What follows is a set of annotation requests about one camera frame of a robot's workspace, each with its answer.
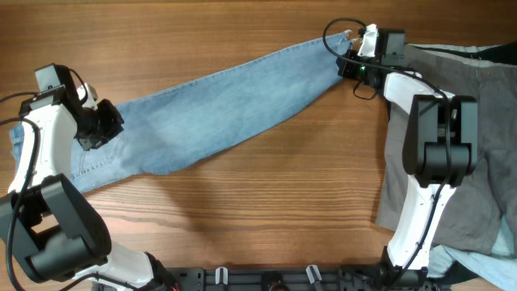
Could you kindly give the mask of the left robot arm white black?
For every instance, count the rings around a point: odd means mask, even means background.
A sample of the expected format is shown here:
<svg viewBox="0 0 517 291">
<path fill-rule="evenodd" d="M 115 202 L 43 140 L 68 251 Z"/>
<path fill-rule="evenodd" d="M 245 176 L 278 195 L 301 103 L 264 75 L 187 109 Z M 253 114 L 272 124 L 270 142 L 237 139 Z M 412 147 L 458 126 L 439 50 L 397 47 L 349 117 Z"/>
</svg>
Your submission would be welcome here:
<svg viewBox="0 0 517 291">
<path fill-rule="evenodd" d="M 16 290 L 14 266 L 36 283 L 84 280 L 115 290 L 178 290 L 179 281 L 147 252 L 111 240 L 104 220 L 71 182 L 77 142 L 97 150 L 123 130 L 124 120 L 107 99 L 74 84 L 75 70 L 51 63 L 35 71 L 37 92 L 26 93 L 13 121 L 23 126 L 15 178 L 1 199 L 1 239 L 6 273 Z"/>
</svg>

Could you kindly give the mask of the light blue denim jeans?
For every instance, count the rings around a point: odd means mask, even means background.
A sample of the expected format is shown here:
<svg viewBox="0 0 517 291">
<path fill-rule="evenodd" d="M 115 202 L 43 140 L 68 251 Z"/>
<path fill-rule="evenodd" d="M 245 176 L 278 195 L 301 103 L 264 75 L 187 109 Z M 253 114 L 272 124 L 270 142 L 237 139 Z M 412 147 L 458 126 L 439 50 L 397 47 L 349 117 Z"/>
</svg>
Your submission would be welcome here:
<svg viewBox="0 0 517 291">
<path fill-rule="evenodd" d="M 338 82 L 346 32 L 281 49 L 117 105 L 123 131 L 97 150 L 75 142 L 71 182 L 80 192 L 149 173 L 166 175 L 245 141 L 304 110 Z M 23 126 L 11 132 L 19 165 Z"/>
</svg>

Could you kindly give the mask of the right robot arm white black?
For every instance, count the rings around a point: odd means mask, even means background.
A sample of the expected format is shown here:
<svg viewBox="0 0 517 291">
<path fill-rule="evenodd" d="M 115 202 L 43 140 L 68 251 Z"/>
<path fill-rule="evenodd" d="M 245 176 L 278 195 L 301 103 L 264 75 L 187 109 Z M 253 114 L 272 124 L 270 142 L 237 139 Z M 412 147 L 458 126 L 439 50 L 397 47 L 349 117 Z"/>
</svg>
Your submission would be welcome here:
<svg viewBox="0 0 517 291">
<path fill-rule="evenodd" d="M 477 164 L 477 101 L 402 66 L 404 30 L 370 24 L 358 33 L 359 49 L 337 59 L 339 76 L 374 88 L 409 115 L 401 153 L 406 198 L 372 283 L 378 290 L 420 289 L 444 207 Z"/>
</svg>

